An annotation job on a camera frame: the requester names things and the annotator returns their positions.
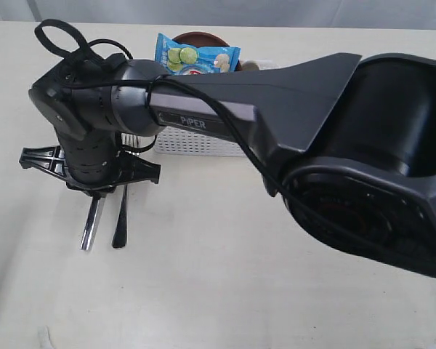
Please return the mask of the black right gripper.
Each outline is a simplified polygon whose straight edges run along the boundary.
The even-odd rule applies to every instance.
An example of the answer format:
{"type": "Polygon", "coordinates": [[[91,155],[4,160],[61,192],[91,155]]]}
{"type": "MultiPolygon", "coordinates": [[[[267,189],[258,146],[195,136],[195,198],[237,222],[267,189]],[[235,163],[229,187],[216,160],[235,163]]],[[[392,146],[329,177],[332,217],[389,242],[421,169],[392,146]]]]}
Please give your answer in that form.
{"type": "Polygon", "coordinates": [[[58,180],[62,180],[70,190],[80,191],[88,196],[103,197],[115,192],[120,185],[136,182],[159,182],[161,166],[134,156],[126,151],[115,157],[114,166],[102,168],[108,173],[108,178],[102,182],[84,183],[70,172],[66,164],[65,153],[61,146],[45,148],[23,148],[19,163],[23,169],[34,168],[58,180]]]}

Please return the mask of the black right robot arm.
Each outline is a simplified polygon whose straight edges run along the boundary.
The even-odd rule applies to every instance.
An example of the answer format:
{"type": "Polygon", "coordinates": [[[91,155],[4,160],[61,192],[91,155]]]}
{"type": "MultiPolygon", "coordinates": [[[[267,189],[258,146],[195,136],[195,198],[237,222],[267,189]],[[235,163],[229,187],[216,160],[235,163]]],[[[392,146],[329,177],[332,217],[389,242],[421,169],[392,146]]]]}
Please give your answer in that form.
{"type": "Polygon", "coordinates": [[[91,196],[160,167],[123,145],[167,127],[236,143],[316,240],[436,278],[436,60],[336,53],[287,68],[179,75],[117,54],[61,62],[29,96],[58,144],[20,165],[91,196]]]}

